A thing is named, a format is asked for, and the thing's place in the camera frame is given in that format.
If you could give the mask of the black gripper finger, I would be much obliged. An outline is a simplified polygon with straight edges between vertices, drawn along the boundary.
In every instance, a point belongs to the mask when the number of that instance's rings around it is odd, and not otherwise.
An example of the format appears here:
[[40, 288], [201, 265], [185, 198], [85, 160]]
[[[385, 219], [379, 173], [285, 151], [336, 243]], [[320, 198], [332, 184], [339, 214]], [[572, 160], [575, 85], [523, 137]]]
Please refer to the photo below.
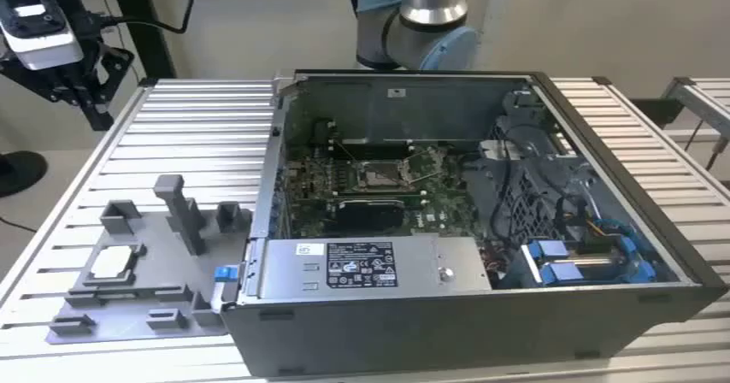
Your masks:
[[106, 131], [113, 124], [108, 104], [121, 86], [135, 55], [125, 49], [97, 45], [84, 53], [78, 108], [97, 132]]
[[78, 105], [78, 98], [66, 79], [66, 67], [30, 70], [17, 59], [1, 61], [1, 75], [52, 103]]

